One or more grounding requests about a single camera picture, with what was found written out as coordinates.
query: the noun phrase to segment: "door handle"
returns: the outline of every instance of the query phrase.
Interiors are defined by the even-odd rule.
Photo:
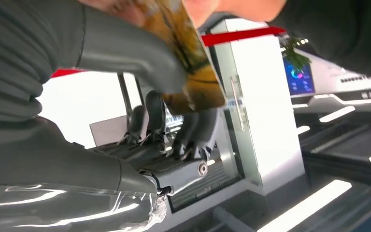
[[[234,95],[235,105],[237,106],[238,119],[240,120],[240,127],[242,131],[245,131],[243,116],[241,115],[240,103],[237,98],[237,93],[235,92],[234,80],[232,79],[232,77],[230,79],[231,79],[232,94]]]

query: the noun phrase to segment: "green plant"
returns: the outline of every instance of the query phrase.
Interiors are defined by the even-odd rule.
[[[304,57],[295,52],[295,47],[300,43],[300,39],[289,37],[283,42],[282,55],[285,59],[292,64],[292,66],[298,70],[302,70],[305,65],[311,63],[308,57]]]

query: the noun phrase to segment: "bolt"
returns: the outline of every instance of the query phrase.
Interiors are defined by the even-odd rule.
[[[207,163],[202,161],[198,165],[198,173],[201,177],[205,176],[208,173]]]

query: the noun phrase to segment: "white wall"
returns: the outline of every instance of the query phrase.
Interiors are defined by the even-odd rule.
[[[140,105],[134,76],[125,73],[132,107]],[[80,72],[51,79],[38,98],[40,116],[54,121],[66,140],[95,146],[89,124],[126,115],[116,73]]]

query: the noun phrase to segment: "metal bracket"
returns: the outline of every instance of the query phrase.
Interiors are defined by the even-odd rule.
[[[169,196],[184,190],[191,184],[203,179],[208,173],[204,160],[183,162],[168,160],[150,165],[143,169],[143,175],[156,183],[158,189],[170,187]]]

